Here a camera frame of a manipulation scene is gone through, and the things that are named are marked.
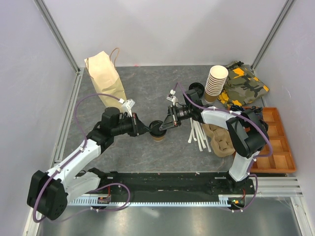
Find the black plastic cup lid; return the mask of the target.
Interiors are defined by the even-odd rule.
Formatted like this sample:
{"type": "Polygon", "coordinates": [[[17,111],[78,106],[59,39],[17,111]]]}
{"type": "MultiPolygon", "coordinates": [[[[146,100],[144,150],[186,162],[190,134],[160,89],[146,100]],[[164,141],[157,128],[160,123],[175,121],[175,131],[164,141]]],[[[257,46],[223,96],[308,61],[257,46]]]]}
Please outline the black plastic cup lid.
{"type": "Polygon", "coordinates": [[[150,129],[150,135],[156,138],[163,137],[166,134],[166,130],[160,130],[160,126],[162,125],[161,120],[154,120],[150,123],[149,129],[150,129]]]}

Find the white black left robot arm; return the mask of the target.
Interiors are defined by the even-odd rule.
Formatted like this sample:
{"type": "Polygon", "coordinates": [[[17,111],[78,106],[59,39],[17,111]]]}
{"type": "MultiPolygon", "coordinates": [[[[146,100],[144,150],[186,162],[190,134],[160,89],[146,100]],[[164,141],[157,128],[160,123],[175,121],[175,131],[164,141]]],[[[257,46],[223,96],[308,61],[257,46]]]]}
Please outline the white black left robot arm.
{"type": "Polygon", "coordinates": [[[79,147],[55,167],[43,172],[36,171],[31,177],[27,205],[33,208],[33,220],[39,223],[36,214],[56,220],[64,212],[67,204],[81,195],[95,191],[104,193],[108,181],[93,172],[81,177],[77,174],[92,160],[99,157],[114,142],[118,135],[131,137],[150,132],[137,113],[128,115],[114,107],[106,108],[99,121],[85,136],[79,147]]]}

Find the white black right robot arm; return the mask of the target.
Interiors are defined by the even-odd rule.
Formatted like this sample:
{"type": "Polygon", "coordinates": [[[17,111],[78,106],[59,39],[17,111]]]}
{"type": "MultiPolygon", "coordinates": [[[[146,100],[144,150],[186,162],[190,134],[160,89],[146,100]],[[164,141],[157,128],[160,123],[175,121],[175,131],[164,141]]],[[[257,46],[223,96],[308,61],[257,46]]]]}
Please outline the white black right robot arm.
{"type": "Polygon", "coordinates": [[[165,131],[181,125],[181,121],[191,118],[202,124],[216,125],[226,129],[236,151],[232,167],[228,173],[231,178],[225,181],[230,193],[238,193],[243,188],[243,180],[249,176],[249,169],[255,157],[269,143],[267,129],[254,111],[228,111],[206,107],[198,93],[191,89],[183,93],[185,105],[168,107],[167,117],[159,130],[165,131]]]}

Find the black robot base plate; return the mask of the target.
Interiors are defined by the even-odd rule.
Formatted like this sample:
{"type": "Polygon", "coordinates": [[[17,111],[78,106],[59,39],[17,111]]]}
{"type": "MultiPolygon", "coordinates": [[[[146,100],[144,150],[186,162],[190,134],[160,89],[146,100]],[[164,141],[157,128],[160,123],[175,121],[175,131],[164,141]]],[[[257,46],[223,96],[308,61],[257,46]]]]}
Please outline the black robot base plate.
{"type": "Polygon", "coordinates": [[[210,195],[254,194],[255,186],[249,177],[236,182],[226,172],[162,172],[162,173],[104,173],[96,168],[89,172],[100,178],[99,187],[110,183],[126,185],[131,193],[145,191],[205,192],[210,195]]]}

